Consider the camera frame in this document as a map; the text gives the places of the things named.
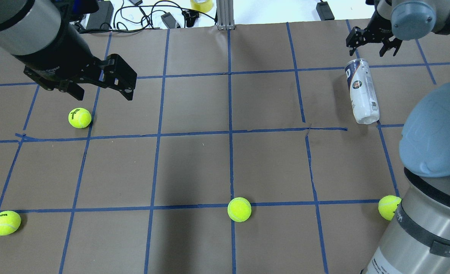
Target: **label on robot arm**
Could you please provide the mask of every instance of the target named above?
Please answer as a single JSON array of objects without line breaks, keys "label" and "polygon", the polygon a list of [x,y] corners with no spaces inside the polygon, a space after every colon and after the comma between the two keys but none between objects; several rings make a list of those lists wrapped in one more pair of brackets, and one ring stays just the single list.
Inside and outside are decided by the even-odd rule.
[{"label": "label on robot arm", "polygon": [[377,251],[372,257],[372,260],[369,262],[369,266],[367,267],[367,272],[365,274],[402,274],[399,270],[395,269],[383,256],[380,248],[377,248]]}]

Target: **white floor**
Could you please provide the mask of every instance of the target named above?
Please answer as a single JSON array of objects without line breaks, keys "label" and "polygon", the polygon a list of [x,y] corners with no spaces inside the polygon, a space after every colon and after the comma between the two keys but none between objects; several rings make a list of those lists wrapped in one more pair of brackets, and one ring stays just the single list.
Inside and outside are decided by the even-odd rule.
[{"label": "white floor", "polygon": [[[122,0],[110,0],[114,6],[114,12],[122,6]],[[129,0],[123,0],[124,6],[131,6]],[[191,8],[191,0],[175,0],[178,5],[184,8]],[[215,17],[216,0],[213,8],[207,14]],[[153,5],[157,0],[143,0],[142,5]],[[297,21],[319,21],[316,11],[316,4],[319,0],[235,0],[234,1],[234,19],[235,24],[266,24],[281,22],[297,22]],[[363,19],[370,18],[374,12],[373,6],[365,5],[364,0],[328,0],[331,11],[335,19]],[[169,2],[161,2],[158,5],[173,5]],[[171,12],[174,18],[184,25],[184,19],[181,11],[173,7],[160,7],[166,12]],[[149,14],[151,8],[145,7],[143,10]],[[122,14],[132,21],[140,21],[142,14],[138,8],[127,8],[122,10]],[[160,16],[163,12],[153,14],[155,27],[166,28],[162,23]],[[140,28],[139,24],[132,24],[122,19],[120,14],[116,17],[116,22],[122,22],[129,29]],[[206,16],[201,16],[195,24],[196,26],[213,26],[214,21]]]}]

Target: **can logo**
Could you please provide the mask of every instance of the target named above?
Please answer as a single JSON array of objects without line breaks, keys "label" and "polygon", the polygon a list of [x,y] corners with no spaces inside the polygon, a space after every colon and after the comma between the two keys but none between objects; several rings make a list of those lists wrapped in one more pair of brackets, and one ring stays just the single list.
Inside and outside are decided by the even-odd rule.
[{"label": "can logo", "polygon": [[354,81],[353,82],[353,84],[352,84],[352,88],[354,88],[354,89],[358,89],[358,88],[360,88],[362,86],[362,82],[360,81],[360,80],[357,80],[357,81]]}]

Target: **blue plastic cap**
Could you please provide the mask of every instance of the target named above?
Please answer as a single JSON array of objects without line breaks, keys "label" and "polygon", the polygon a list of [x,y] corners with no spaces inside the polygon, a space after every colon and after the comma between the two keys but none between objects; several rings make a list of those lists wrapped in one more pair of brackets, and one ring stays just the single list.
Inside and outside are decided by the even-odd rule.
[{"label": "blue plastic cap", "polygon": [[391,13],[392,33],[401,40],[419,39],[430,33],[436,23],[433,8],[420,1],[407,1]]},{"label": "blue plastic cap", "polygon": [[450,176],[450,83],[430,92],[404,124],[399,154],[421,177]]}]

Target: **blue joint cap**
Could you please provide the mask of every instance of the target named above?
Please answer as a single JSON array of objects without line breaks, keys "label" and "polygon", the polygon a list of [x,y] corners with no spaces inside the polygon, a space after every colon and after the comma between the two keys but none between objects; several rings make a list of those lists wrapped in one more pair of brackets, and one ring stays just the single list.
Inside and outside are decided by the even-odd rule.
[{"label": "blue joint cap", "polygon": [[407,1],[394,7],[391,23],[395,37],[401,40],[419,39],[433,30],[436,13],[424,2]]}]

